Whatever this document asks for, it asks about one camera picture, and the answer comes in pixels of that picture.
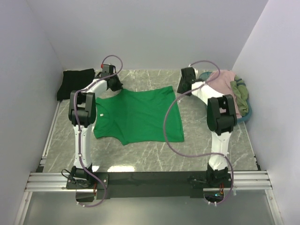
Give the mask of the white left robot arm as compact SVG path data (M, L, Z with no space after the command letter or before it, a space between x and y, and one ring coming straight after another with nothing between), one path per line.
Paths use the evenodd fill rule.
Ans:
M112 91L122 89L122 83L118 78L120 70L117 71L112 64L102 64L101 68L102 71L90 84L70 94L68 118L75 133L74 166L78 169L89 169L92 165L90 135L97 118L96 97L108 89Z

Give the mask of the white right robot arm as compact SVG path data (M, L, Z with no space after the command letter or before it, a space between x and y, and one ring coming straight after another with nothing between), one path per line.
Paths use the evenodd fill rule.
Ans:
M216 187L222 182L222 175L218 171L227 167L225 156L228 153L230 136L237 123L234 97L231 94L223 94L197 79L192 67L181 69L177 92L194 95L207 106L207 125L212 136L212 155L208 168L213 171L206 175L206 183Z

